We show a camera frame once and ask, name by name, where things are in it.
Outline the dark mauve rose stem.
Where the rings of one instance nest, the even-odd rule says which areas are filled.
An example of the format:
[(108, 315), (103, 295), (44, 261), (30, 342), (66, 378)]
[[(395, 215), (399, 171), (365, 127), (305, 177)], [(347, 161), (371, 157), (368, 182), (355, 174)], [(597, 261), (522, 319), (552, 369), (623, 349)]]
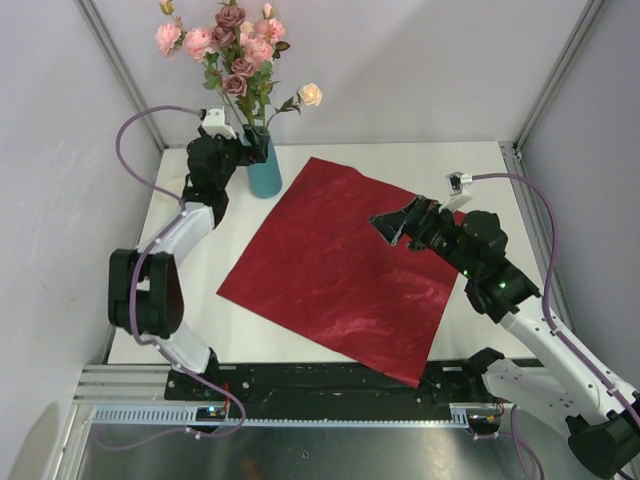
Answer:
[(261, 99), (261, 83), (255, 63), (249, 59), (241, 42), (241, 25), (246, 12), (236, 1), (222, 1), (215, 14), (212, 42), (218, 55), (213, 67), (217, 90), (223, 103), (230, 107), (236, 119), (255, 126)]

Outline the pink rose stem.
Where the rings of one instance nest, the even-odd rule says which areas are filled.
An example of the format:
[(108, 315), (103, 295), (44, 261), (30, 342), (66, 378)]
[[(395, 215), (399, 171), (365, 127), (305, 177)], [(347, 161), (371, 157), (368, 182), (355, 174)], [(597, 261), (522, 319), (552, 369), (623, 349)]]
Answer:
[(161, 12), (171, 19), (170, 23), (160, 25), (154, 35), (158, 49), (166, 58), (173, 58), (177, 52), (183, 51), (190, 59), (204, 68), (204, 87), (217, 90), (223, 104), (241, 121), (238, 111), (233, 106), (229, 93), (223, 86), (223, 67), (219, 60), (239, 38), (239, 27), (245, 20), (245, 11), (235, 1), (222, 3), (216, 14), (216, 23), (208, 28), (199, 27), (188, 30), (182, 18), (176, 13), (172, 1), (159, 1)]
[(280, 58), (283, 50), (289, 48), (289, 44), (284, 41), (286, 29), (276, 18), (275, 6), (272, 1), (261, 7), (260, 17), (256, 21), (245, 22), (249, 22), (255, 35), (262, 39), (263, 62), (259, 73), (256, 74), (256, 77), (260, 79), (260, 97), (254, 111), (254, 123), (259, 122), (265, 128), (270, 94), (277, 84), (277, 81), (273, 79), (273, 63)]
[(234, 62), (234, 71), (243, 79), (243, 90), (237, 101), (249, 124), (254, 123), (254, 111), (260, 97), (259, 73), (262, 58), (262, 39), (255, 35), (252, 25), (244, 22), (240, 29), (240, 47), (242, 55)]

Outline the dark red wrapping paper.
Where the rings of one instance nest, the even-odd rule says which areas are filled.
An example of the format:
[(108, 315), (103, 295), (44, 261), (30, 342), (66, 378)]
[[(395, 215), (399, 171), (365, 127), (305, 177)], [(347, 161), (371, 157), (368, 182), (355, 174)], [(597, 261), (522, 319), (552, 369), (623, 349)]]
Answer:
[(457, 279), (370, 225), (411, 192), (310, 158), (218, 289), (223, 298), (417, 387)]

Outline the teal conical vase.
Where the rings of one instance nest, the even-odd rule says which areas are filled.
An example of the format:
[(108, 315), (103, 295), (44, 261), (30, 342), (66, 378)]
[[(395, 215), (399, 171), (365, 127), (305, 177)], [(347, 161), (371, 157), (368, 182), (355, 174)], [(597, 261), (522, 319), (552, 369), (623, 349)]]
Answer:
[(256, 163), (247, 168), (249, 187), (260, 199), (275, 197), (282, 189), (283, 182), (273, 140), (267, 137), (267, 157), (265, 163)]

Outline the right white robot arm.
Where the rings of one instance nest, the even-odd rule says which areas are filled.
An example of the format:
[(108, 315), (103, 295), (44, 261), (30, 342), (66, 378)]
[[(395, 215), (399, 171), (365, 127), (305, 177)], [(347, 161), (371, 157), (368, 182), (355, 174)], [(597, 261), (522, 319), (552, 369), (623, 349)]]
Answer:
[(544, 371), (522, 371), (485, 348), (461, 376), (473, 401), (505, 399), (554, 429), (593, 475), (610, 479), (639, 454), (639, 390), (600, 361), (545, 304), (539, 288), (506, 256), (499, 217), (452, 212), (423, 196), (403, 209), (375, 215), (370, 224), (387, 243), (402, 238), (414, 252), (430, 250), (467, 281), (473, 309), (517, 338)]

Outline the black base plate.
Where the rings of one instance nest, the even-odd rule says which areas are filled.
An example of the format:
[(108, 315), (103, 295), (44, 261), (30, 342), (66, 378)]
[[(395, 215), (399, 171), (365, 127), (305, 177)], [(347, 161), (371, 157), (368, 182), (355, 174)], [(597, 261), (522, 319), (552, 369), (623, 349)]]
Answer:
[(247, 416), (404, 420), (459, 404), (504, 413), (463, 361), (427, 363), (416, 387), (359, 363), (222, 364), (211, 382), (236, 396)]

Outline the cream ribbon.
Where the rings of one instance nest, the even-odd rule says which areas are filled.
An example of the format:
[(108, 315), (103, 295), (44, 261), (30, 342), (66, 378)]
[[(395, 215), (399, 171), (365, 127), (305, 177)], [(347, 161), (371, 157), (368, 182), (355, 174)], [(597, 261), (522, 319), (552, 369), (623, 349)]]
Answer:
[(184, 178), (172, 176), (160, 184), (160, 198), (164, 202), (179, 203), (184, 188)]

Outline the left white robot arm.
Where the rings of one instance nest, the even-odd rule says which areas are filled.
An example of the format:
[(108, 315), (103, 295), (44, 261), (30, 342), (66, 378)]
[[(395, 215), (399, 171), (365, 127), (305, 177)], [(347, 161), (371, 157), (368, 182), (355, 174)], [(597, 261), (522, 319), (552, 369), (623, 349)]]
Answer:
[(147, 243), (111, 254), (107, 311), (111, 325), (157, 348), (174, 368), (189, 371), (187, 389), (207, 400), (221, 387), (218, 360), (183, 320), (178, 267), (221, 223), (229, 204), (226, 187), (236, 169), (266, 162), (270, 140), (250, 126), (237, 137), (199, 131), (186, 148), (180, 212)]

